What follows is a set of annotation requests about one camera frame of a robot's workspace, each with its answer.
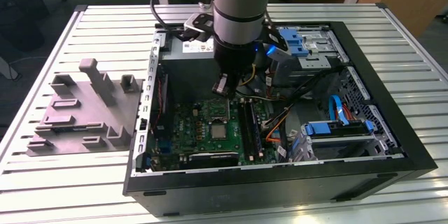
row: blue plastic latch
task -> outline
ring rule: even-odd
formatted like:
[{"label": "blue plastic latch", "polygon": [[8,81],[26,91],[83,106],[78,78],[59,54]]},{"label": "blue plastic latch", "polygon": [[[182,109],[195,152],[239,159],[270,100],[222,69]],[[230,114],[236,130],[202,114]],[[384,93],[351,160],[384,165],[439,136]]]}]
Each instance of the blue plastic latch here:
[{"label": "blue plastic latch", "polygon": [[310,124],[306,125],[306,131],[307,131],[307,135],[311,136],[312,134],[315,134],[314,128],[311,127]]},{"label": "blue plastic latch", "polygon": [[295,57],[306,57],[308,56],[308,50],[303,49],[303,47],[300,46],[290,46],[290,51],[291,51],[291,56]]},{"label": "blue plastic latch", "polygon": [[366,120],[364,124],[366,124],[366,127],[367,127],[368,131],[372,133],[374,130],[375,130],[372,121]]},{"label": "blue plastic latch", "polygon": [[307,57],[310,51],[303,47],[303,38],[296,29],[280,29],[280,35],[288,42],[291,55],[295,57]]},{"label": "blue plastic latch", "polygon": [[316,134],[331,134],[328,123],[311,123]]}]

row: red wire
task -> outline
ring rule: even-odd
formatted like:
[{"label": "red wire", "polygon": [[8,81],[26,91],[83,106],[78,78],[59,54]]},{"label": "red wire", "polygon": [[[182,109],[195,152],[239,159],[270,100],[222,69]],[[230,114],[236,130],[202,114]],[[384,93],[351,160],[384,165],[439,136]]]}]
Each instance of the red wire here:
[{"label": "red wire", "polygon": [[155,125],[152,127],[152,130],[158,126],[159,119],[160,119],[160,116],[162,116],[162,107],[163,107],[163,104],[162,104],[162,81],[160,81],[160,79],[158,79],[158,82],[159,82],[159,115],[158,115],[158,119],[156,119]]},{"label": "red wire", "polygon": [[348,119],[350,119],[350,120],[354,120],[352,113],[351,113],[351,111],[350,111],[350,109],[348,109],[348,107],[347,107],[346,104],[343,105],[343,109],[344,109],[344,111],[346,111],[346,114],[347,114]]}]

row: aluminum table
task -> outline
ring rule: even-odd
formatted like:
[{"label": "aluminum table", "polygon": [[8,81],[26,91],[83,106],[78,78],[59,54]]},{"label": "aluminum table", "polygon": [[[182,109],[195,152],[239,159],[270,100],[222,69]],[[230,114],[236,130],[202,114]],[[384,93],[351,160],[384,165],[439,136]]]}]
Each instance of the aluminum table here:
[{"label": "aluminum table", "polygon": [[[194,5],[158,7],[184,22]],[[78,8],[0,143],[0,223],[440,223],[448,220],[448,75],[388,9],[372,4],[270,5],[272,19],[344,21],[435,158],[439,169],[362,201],[156,219],[122,195],[128,152],[28,157],[27,143],[54,90],[56,73],[76,81],[83,58],[111,79],[146,77],[156,20],[150,6]]]}]

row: black floor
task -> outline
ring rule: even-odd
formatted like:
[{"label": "black floor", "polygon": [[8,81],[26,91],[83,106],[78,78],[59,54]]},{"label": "black floor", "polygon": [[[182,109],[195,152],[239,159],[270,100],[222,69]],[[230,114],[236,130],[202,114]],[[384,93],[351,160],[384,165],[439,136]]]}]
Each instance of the black floor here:
[{"label": "black floor", "polygon": [[[192,4],[207,0],[171,0],[175,4]],[[0,36],[0,57],[8,62],[26,57],[47,57],[51,54],[54,45],[59,39],[60,33],[66,27],[74,8],[79,4],[87,5],[147,5],[150,0],[44,0],[51,15],[38,22],[40,31],[46,37],[44,45],[27,53],[16,50],[8,41]],[[442,19],[435,19],[418,39],[436,59],[444,70],[448,70],[448,24]],[[14,68],[22,73],[19,81],[10,81],[0,76],[0,139],[7,131],[23,100],[28,94],[30,88],[39,75],[40,69],[46,63],[42,58],[28,59],[14,64]]]}]

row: blue clip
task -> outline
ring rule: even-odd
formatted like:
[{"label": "blue clip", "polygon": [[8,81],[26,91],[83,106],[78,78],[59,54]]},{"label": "blue clip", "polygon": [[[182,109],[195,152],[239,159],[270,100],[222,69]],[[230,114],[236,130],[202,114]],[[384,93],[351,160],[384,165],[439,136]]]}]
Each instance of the blue clip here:
[{"label": "blue clip", "polygon": [[366,127],[367,127],[368,131],[372,133],[374,130],[375,130],[375,126],[374,126],[372,121],[366,120],[364,124],[366,124]]},{"label": "blue clip", "polygon": [[339,98],[338,95],[332,94],[330,96],[330,102],[328,102],[328,114],[330,114],[330,120],[336,120],[336,117],[335,117],[335,108],[334,108],[334,102],[336,103],[336,109],[338,109],[338,116],[339,116],[339,119],[343,121],[343,125],[350,125],[350,122],[346,118],[346,115],[344,115],[344,110],[343,110],[343,102],[342,102],[342,99]]},{"label": "blue clip", "polygon": [[311,123],[316,134],[331,134],[328,123]]},{"label": "blue clip", "polygon": [[307,131],[307,135],[311,136],[312,134],[315,134],[314,128],[311,127],[310,124],[306,125],[306,131]]},{"label": "blue clip", "polygon": [[280,29],[279,33],[282,37],[288,42],[291,56],[294,57],[307,57],[310,54],[310,51],[304,49],[302,43],[303,38],[298,33],[296,29]]}]

